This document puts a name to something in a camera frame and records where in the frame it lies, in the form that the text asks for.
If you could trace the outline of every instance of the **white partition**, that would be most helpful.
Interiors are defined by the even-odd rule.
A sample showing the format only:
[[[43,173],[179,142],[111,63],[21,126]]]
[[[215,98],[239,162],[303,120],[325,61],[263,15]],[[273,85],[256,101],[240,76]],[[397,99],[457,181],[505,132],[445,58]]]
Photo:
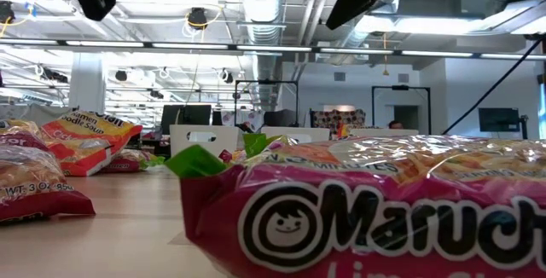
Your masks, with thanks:
[[[416,136],[418,130],[394,130],[394,129],[352,129],[351,134],[358,137],[375,136]]]
[[[272,136],[289,136],[298,143],[325,142],[330,139],[330,129],[323,128],[293,128],[293,127],[263,127],[262,133],[268,138]]]
[[[171,125],[171,155],[174,156],[185,148],[201,145],[210,153],[218,156],[227,150],[233,153],[242,139],[239,128],[217,125]]]

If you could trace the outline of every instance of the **cartoon face logo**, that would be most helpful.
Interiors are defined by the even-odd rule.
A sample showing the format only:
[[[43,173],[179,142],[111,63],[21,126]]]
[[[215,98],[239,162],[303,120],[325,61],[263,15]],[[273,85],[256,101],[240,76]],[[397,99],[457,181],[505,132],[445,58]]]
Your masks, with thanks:
[[[273,184],[254,194],[239,219],[244,253],[256,264],[285,273],[317,262],[325,243],[316,190],[291,182]]]
[[[265,235],[275,246],[290,247],[300,243],[309,233],[309,218],[298,209],[298,204],[283,201],[275,205]]]

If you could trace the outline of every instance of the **wooden table surface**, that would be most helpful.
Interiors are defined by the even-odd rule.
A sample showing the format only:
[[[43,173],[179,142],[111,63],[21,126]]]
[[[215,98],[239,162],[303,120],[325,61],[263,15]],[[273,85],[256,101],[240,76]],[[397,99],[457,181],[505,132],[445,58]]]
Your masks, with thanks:
[[[225,277],[185,239],[178,180],[165,167],[68,181],[97,215],[0,228],[1,277]]]

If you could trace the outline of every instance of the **ramen noodle package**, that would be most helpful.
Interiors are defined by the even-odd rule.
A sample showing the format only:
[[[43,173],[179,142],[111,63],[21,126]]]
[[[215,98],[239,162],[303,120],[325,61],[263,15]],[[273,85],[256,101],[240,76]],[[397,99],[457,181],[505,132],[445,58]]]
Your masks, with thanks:
[[[95,214],[91,201],[67,184],[33,122],[0,121],[0,144],[0,224]]]
[[[188,238],[231,276],[546,276],[542,142],[349,138],[206,174],[209,157],[167,164]]]
[[[101,172],[135,172],[161,165],[164,158],[141,150],[123,149]]]
[[[142,127],[99,113],[75,111],[42,126],[66,176],[87,177],[110,164]]]
[[[32,121],[0,120],[0,146],[22,146],[49,151]]]

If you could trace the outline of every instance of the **window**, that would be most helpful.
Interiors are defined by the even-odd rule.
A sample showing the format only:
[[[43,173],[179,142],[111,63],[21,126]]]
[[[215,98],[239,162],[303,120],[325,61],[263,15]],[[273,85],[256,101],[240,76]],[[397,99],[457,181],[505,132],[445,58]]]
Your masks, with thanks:
[[[357,109],[354,106],[349,105],[328,105],[325,104],[323,109],[324,112],[332,112],[333,110],[338,110],[340,112],[353,112]]]

